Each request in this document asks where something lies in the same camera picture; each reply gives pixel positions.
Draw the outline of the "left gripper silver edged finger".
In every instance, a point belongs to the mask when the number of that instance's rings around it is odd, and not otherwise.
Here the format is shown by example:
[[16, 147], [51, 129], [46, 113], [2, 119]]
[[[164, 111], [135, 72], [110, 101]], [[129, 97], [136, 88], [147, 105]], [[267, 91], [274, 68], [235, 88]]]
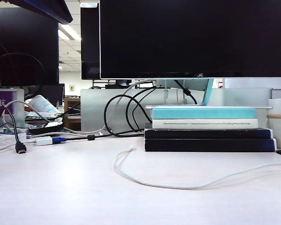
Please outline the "left gripper silver edged finger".
[[73, 21], [64, 0], [9, 0], [11, 4], [53, 18], [61, 24]]

